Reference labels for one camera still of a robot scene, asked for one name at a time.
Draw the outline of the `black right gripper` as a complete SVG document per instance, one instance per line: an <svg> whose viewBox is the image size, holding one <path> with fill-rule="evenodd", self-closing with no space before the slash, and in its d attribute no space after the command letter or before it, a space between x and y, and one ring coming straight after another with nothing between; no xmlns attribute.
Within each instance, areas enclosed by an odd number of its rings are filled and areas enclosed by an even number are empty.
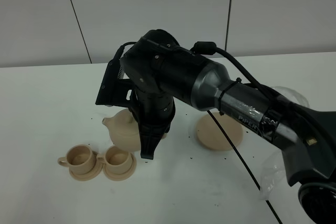
<svg viewBox="0 0 336 224"><path fill-rule="evenodd" d="M175 116L175 103L165 92L148 93L134 88L129 111L138 123L142 159L154 159L154 152Z"/></svg>

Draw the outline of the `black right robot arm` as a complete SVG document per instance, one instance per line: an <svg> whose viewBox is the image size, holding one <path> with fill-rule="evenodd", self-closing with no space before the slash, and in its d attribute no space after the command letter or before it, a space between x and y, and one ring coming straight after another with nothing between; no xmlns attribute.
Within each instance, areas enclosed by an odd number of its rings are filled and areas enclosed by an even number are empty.
<svg viewBox="0 0 336 224"><path fill-rule="evenodd" d="M335 112L298 105L260 84L213 42L181 47L151 30L120 47L117 58L133 83L141 156L152 159L174 116L177 98L200 111L217 109L282 152L289 185L315 223L335 223Z"/></svg>

